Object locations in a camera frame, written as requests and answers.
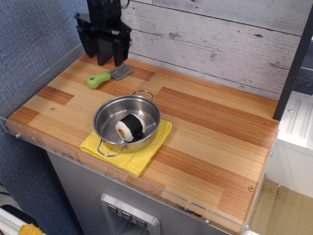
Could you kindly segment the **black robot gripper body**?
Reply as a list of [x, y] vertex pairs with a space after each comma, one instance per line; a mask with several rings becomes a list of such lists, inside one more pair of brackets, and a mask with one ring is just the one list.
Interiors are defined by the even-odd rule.
[[121, 20], [122, 9], [127, 8], [129, 3], [129, 1], [121, 3], [119, 0], [89, 0], [87, 1], [89, 12], [76, 13], [75, 19], [88, 22], [94, 29], [96, 38], [103, 37], [110, 41], [112, 29], [131, 32], [132, 29]]

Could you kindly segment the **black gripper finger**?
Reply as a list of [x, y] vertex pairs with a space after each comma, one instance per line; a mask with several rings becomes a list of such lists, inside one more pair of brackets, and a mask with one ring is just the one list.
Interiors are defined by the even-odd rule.
[[85, 53], [90, 58], [94, 57], [99, 51], [98, 39], [94, 35], [94, 29], [88, 22], [78, 21], [77, 31]]
[[112, 51], [114, 64], [120, 66], [127, 58], [130, 47], [130, 32], [112, 29]]

